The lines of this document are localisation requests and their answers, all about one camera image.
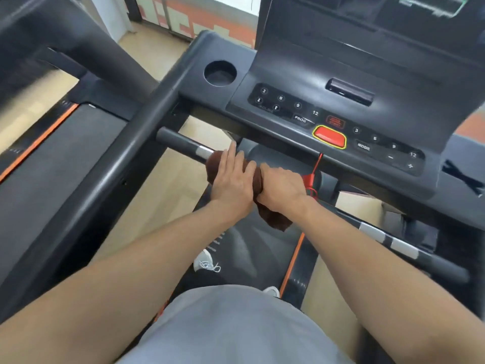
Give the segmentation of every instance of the white shoe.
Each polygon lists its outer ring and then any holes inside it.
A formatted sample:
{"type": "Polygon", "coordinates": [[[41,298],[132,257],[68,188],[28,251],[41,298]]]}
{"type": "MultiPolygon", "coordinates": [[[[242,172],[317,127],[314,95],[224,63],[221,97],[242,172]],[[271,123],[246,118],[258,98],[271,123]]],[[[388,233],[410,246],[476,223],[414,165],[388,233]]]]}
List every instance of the white shoe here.
{"type": "Polygon", "coordinates": [[[270,287],[265,288],[263,290],[263,292],[267,293],[268,295],[270,295],[274,298],[280,299],[279,290],[274,286],[270,286],[270,287]]]}
{"type": "Polygon", "coordinates": [[[214,265],[214,262],[212,261],[212,256],[206,249],[201,251],[193,262],[194,271],[197,272],[201,268],[208,269],[209,271],[214,271],[216,273],[221,271],[221,266],[219,266],[219,263],[214,265]]]}

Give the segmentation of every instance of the person's right arm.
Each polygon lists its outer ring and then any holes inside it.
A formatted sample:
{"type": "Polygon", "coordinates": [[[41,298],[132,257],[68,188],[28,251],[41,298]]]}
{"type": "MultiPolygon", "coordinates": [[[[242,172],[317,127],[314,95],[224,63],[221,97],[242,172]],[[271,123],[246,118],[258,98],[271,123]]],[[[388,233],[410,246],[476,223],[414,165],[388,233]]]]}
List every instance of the person's right arm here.
{"type": "Polygon", "coordinates": [[[305,232],[361,324],[398,364],[485,362],[485,326],[446,290],[306,195],[298,174],[261,165],[258,201],[305,232]]]}

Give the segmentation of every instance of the person's right hand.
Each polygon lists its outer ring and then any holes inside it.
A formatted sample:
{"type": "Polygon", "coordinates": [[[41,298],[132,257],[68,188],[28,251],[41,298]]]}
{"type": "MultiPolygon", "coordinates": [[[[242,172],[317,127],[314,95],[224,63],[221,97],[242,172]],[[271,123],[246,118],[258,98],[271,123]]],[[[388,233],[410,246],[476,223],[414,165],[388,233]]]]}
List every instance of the person's right hand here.
{"type": "Polygon", "coordinates": [[[258,202],[288,216],[288,211],[306,197],[302,177],[281,167],[271,168],[267,164],[261,164],[259,168],[263,177],[263,192],[258,196],[258,202]]]}

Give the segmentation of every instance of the treadmill control panel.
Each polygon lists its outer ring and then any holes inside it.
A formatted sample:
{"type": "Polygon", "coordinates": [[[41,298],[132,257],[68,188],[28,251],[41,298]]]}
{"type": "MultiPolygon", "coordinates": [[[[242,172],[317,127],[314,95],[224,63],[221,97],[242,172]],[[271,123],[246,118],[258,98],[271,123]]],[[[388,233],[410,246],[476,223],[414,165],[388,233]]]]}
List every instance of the treadmill control panel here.
{"type": "Polygon", "coordinates": [[[424,169],[426,158],[421,150],[337,116],[270,85],[258,83],[249,95],[248,102],[308,130],[314,138],[334,148],[371,157],[413,176],[421,175],[424,169]]]}

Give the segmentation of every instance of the t-shirt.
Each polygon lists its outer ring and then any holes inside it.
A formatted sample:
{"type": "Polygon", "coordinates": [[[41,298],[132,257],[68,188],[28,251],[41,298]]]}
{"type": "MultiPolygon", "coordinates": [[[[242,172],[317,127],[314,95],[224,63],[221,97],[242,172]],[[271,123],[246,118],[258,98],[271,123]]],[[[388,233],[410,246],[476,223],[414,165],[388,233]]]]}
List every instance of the t-shirt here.
{"type": "Polygon", "coordinates": [[[189,290],[119,364],[353,363],[305,314],[252,287],[189,290]]]}

